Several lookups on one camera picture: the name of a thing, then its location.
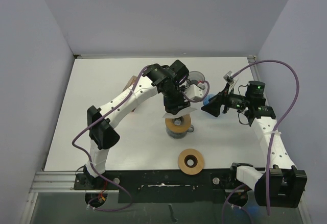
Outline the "blue plastic dripper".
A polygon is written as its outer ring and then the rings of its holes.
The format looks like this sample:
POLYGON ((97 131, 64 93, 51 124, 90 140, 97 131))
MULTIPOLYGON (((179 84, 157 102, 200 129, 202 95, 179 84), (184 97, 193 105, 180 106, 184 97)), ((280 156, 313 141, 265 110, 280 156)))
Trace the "blue plastic dripper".
POLYGON ((202 101, 203 105, 206 106, 209 103, 209 100, 213 98, 215 95, 214 94, 208 94, 205 99, 202 101))

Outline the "white paper coffee filter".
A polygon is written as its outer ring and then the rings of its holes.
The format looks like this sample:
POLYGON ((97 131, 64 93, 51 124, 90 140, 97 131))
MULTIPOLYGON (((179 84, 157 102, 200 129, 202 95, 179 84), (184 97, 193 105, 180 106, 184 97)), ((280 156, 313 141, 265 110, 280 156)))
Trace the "white paper coffee filter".
POLYGON ((169 119, 179 118, 179 117, 185 116, 185 115, 187 115, 187 114, 190 114, 191 112, 196 111, 196 110, 197 110, 196 108, 193 108, 193 107, 187 107, 187 108, 184 108, 184 109, 180 110, 180 111, 177 112, 175 115, 172 114, 172 113, 168 113, 168 112, 166 112, 166 113, 163 115, 163 118, 169 118, 169 119))

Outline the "grey plastic dripper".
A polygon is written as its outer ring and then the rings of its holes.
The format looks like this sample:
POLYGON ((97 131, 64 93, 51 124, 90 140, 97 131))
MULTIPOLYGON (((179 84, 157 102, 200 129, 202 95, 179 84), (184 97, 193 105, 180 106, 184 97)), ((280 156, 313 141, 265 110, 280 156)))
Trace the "grey plastic dripper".
POLYGON ((199 71, 190 71, 188 79, 190 80, 191 85, 198 85, 199 83, 202 83, 205 80, 205 76, 199 71))

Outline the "grey glass carafe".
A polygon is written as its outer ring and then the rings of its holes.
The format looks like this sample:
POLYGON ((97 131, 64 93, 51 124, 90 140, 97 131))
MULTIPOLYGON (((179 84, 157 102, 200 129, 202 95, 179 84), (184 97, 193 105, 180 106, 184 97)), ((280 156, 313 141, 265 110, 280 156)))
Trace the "grey glass carafe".
POLYGON ((182 132, 182 133, 176 133, 176 132, 173 132, 171 131, 170 129, 166 128, 166 133, 171 137, 171 138, 174 138, 174 139, 182 139, 184 138, 187 133, 192 133, 194 132, 195 128, 193 125, 191 125, 185 132, 182 132))

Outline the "orange coffee filter box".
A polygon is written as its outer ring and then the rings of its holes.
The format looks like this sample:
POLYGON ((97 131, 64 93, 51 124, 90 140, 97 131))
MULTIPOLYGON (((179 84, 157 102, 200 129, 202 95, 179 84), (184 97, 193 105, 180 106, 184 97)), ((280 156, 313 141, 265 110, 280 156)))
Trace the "orange coffee filter box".
POLYGON ((130 86, 132 86, 135 83, 136 79, 137 79, 137 76, 132 76, 129 79, 129 81, 127 82, 127 84, 125 85, 123 91, 125 91, 127 88, 129 88, 130 86))

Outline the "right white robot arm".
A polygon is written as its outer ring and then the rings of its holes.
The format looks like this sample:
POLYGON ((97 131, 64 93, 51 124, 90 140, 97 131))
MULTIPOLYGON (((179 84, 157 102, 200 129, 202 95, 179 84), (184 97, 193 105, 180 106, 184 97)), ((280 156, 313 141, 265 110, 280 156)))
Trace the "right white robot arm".
POLYGON ((259 206, 297 208, 305 190, 307 175, 289 157, 277 128, 276 115, 266 105, 265 83, 250 81, 245 95, 235 94, 226 85, 202 106, 202 111, 218 117, 229 109, 245 115, 248 125, 255 132, 259 146, 266 157, 265 173, 260 173, 245 163, 234 163, 233 171, 227 175, 230 186, 247 185, 254 191, 259 206))

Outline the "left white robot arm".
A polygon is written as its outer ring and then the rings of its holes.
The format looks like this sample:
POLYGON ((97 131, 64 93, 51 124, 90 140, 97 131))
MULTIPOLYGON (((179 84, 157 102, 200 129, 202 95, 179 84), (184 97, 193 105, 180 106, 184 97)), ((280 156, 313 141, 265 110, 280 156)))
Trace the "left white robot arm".
POLYGON ((89 133, 91 148, 89 151, 83 150, 88 157, 83 174, 91 188, 97 189, 103 185, 109 149, 120 139, 115 128, 137 106, 162 94, 166 117, 181 117, 187 113, 190 102, 184 97, 180 86, 188 76, 189 70, 179 60, 171 65, 151 64, 144 67, 134 84, 116 98, 98 108, 91 106, 87 109, 87 127, 73 139, 72 145, 81 150, 76 141, 85 132, 89 133))

